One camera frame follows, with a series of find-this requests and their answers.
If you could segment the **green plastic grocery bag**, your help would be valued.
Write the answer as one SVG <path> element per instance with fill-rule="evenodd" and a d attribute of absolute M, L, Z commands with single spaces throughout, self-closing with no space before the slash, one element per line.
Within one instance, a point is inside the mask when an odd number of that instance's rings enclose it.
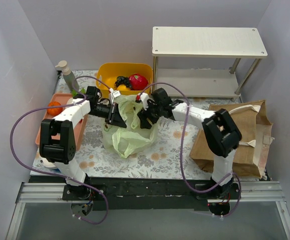
<path fill-rule="evenodd" d="M 126 128 L 106 123 L 102 126 L 102 143 L 105 149 L 125 159 L 149 148 L 158 135 L 157 123 L 151 129 L 140 128 L 137 113 L 142 109 L 142 105 L 136 103 L 135 98 L 135 95 L 121 95 L 115 98 L 119 113 L 127 125 Z"/>

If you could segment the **black grape bunch toy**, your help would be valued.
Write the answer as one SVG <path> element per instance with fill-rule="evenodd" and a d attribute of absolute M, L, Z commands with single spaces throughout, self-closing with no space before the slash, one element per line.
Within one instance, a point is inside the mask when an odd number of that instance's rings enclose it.
<path fill-rule="evenodd" d="M 125 87 L 131 89 L 132 85 L 129 80 L 129 77 L 126 76 L 118 76 L 115 82 L 115 87 L 119 87 L 120 85 L 124 85 Z"/>

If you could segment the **white radish toy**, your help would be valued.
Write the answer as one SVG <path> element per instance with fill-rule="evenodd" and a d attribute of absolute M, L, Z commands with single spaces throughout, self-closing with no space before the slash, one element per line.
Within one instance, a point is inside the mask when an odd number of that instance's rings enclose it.
<path fill-rule="evenodd" d="M 85 97 L 85 94 L 83 92 L 77 92 L 75 90 L 72 90 L 72 97 L 68 99 L 66 105 L 72 105 L 76 103 L 80 103 Z"/>

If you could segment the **red dragon fruit toy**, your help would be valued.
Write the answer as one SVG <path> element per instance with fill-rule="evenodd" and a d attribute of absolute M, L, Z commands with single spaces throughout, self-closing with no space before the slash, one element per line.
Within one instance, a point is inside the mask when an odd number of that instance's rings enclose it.
<path fill-rule="evenodd" d="M 131 85 L 131 89 L 134 91 L 142 91 L 148 86 L 147 78 L 138 73 L 129 76 L 129 82 Z"/>

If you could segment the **orange pumpkin toy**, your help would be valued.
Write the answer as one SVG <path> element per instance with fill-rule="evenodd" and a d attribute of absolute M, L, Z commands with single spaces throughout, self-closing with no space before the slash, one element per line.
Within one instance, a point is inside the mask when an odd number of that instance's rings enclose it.
<path fill-rule="evenodd" d="M 48 109 L 47 109 L 47 113 L 51 116 L 57 116 L 59 115 L 62 111 L 63 108 L 60 107 L 60 103 L 57 101 L 52 101 L 48 104 Z"/>

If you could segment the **brown jute tote bag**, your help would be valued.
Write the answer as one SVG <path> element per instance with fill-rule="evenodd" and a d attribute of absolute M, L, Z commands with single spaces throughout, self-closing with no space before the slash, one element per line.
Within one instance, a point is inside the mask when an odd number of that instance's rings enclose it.
<path fill-rule="evenodd" d="M 225 109 L 242 134 L 233 160 L 233 171 L 239 177 L 264 178 L 271 136 L 272 123 L 266 115 L 265 100 L 239 104 L 212 104 L 212 111 Z"/>

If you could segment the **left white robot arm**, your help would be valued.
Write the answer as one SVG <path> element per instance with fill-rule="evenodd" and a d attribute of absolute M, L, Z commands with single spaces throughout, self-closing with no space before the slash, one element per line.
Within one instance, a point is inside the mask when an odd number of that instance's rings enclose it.
<path fill-rule="evenodd" d="M 95 86 L 87 87 L 86 94 L 77 94 L 73 97 L 72 106 L 64 109 L 53 119 L 45 119 L 40 128 L 40 155 L 48 162 L 53 163 L 65 176 L 66 183 L 75 186 L 74 194 L 80 200 L 86 200 L 91 194 L 91 188 L 85 184 L 87 175 L 74 159 L 76 142 L 75 126 L 86 115 L 103 118 L 105 123 L 126 128 L 118 104 L 114 99 L 121 94 L 118 90 L 109 90 L 110 103 L 100 103 L 101 91 Z"/>

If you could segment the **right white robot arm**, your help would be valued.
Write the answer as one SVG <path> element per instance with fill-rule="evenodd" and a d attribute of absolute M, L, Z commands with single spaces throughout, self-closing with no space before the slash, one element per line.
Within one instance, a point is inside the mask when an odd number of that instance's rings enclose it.
<path fill-rule="evenodd" d="M 163 88 L 151 95 L 141 92 L 136 95 L 135 101 L 143 105 L 137 114 L 143 129 L 151 128 L 161 117 L 165 117 L 204 131 L 207 145 L 214 154 L 212 176 L 205 185 L 189 188 L 203 198 L 224 198 L 233 183 L 233 159 L 242 139 L 229 112 L 225 109 L 210 111 L 193 107 L 188 99 L 172 100 Z"/>

